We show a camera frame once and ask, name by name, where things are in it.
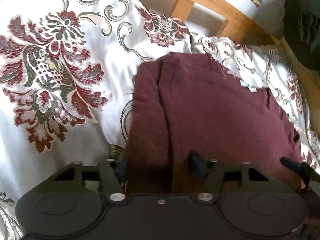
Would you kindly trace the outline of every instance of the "maroon garment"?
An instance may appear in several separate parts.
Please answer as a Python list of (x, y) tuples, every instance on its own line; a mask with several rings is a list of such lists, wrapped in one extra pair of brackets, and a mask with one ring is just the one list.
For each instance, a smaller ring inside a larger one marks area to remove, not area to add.
[(301, 162), (300, 136), (269, 89), (252, 93), (206, 54), (170, 53), (140, 65), (126, 146), (128, 190), (192, 193), (201, 182), (187, 156), (250, 162), (301, 187), (280, 157)]

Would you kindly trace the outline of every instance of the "white wall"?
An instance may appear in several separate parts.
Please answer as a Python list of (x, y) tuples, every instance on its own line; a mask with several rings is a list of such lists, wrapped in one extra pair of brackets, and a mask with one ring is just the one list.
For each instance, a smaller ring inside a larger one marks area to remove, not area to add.
[[(170, 15), (174, 0), (140, 0), (148, 8)], [(281, 36), (282, 19), (284, 17), (285, 0), (263, 0), (263, 4), (256, 7), (251, 0), (225, 0), (249, 18), (259, 24), (267, 33)], [(195, 4), (188, 20), (187, 26), (191, 31), (202, 33), (206, 36), (213, 36), (217, 33), (221, 22), (224, 20), (220, 15), (209, 9)]]

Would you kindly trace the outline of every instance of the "metal screw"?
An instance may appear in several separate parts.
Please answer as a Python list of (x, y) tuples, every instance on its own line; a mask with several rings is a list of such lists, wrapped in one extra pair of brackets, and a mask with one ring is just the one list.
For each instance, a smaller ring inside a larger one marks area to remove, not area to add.
[(110, 195), (110, 199), (112, 201), (123, 201), (125, 199), (125, 195), (122, 193), (113, 193)]
[(210, 201), (213, 199), (213, 196), (210, 193), (200, 193), (198, 199), (202, 201)]

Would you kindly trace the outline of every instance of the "black device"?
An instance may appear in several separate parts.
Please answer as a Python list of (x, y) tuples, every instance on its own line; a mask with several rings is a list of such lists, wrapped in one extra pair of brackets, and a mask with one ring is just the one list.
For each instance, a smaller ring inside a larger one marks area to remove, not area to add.
[[(304, 239), (300, 231), (308, 215), (304, 197), (312, 193), (309, 189), (297, 193), (249, 164), (207, 162), (196, 152), (188, 161), (204, 180), (199, 194), (127, 194), (120, 186), (126, 162), (72, 163), (18, 201), (23, 239)], [(304, 164), (286, 158), (281, 163), (304, 180), (320, 178)], [(99, 182), (98, 193), (84, 186), (87, 180)], [(226, 181), (240, 187), (224, 193)]]

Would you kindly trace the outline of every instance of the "garment sleeve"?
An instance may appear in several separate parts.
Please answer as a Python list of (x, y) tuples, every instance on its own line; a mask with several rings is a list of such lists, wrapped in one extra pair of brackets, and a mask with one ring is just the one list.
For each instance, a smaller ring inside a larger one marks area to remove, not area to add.
[(125, 148), (128, 192), (170, 192), (172, 161), (169, 156), (167, 119), (158, 83), (162, 60), (142, 63), (133, 96), (132, 124)]

